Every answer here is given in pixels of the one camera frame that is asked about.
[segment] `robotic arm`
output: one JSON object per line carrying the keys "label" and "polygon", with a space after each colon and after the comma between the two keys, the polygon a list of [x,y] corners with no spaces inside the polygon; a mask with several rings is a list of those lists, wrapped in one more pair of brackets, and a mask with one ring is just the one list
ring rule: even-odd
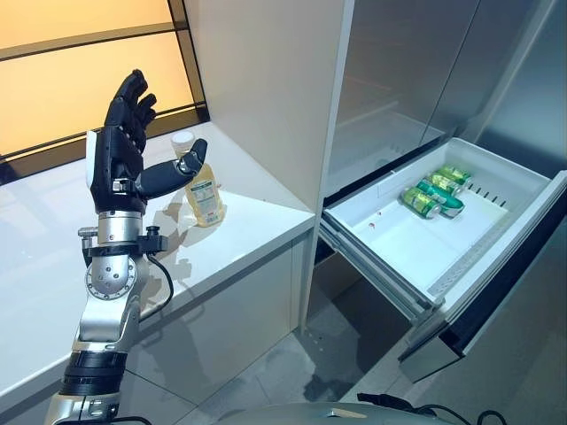
{"label": "robotic arm", "polygon": [[142,72],[133,71],[110,103],[103,128],[88,132],[87,185],[98,227],[79,230],[87,304],[45,425],[115,419],[126,358],[143,319],[140,293],[148,275],[143,255],[157,262],[153,254],[167,249],[159,228],[150,226],[142,234],[147,201],[190,182],[205,161],[206,142],[198,139],[181,159],[144,170],[145,129],[156,116],[153,94],[138,102],[147,88]]}

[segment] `open drawer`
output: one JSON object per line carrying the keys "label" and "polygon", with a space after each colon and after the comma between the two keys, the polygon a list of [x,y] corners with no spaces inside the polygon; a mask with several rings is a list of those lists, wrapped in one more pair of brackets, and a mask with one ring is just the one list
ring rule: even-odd
{"label": "open drawer", "polygon": [[[453,219],[426,220],[400,192],[445,164],[468,170]],[[453,138],[323,210],[321,237],[415,325],[469,305],[565,191],[553,180]]]}

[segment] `refrigerator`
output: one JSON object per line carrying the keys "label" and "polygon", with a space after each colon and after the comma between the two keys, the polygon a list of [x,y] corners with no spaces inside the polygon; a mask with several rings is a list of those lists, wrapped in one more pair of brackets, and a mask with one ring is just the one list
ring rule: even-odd
{"label": "refrigerator", "polygon": [[[320,237],[412,323],[413,382],[467,355],[567,211],[565,4],[354,4]],[[447,164],[459,215],[400,202]]]}

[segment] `window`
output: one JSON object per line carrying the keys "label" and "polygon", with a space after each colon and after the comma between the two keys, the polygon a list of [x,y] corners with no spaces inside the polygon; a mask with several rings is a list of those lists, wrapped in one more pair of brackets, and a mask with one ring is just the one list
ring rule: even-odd
{"label": "window", "polygon": [[134,68],[158,98],[149,137],[208,120],[183,0],[0,8],[0,184],[83,158]]}

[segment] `soda can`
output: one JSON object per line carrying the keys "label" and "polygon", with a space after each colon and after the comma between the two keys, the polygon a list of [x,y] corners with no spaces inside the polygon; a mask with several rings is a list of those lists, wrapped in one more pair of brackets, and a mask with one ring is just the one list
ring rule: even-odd
{"label": "soda can", "polygon": [[466,171],[463,171],[456,166],[442,166],[439,170],[436,171],[436,173],[444,175],[447,179],[451,179],[453,182],[461,185],[471,183],[472,181],[472,176],[470,175],[470,173],[467,173]]}
{"label": "soda can", "polygon": [[445,192],[449,192],[449,195],[454,196],[462,190],[459,183],[453,182],[451,179],[447,179],[444,175],[439,173],[427,174],[425,179],[433,183],[434,186],[443,189]]}
{"label": "soda can", "polygon": [[405,188],[400,195],[401,202],[425,219],[432,219],[441,210],[441,205],[418,188]]}
{"label": "soda can", "polygon": [[441,213],[447,217],[455,217],[464,208],[464,204],[460,199],[452,197],[449,192],[434,186],[427,180],[421,180],[417,183],[416,187],[431,199],[439,202],[441,205]]}

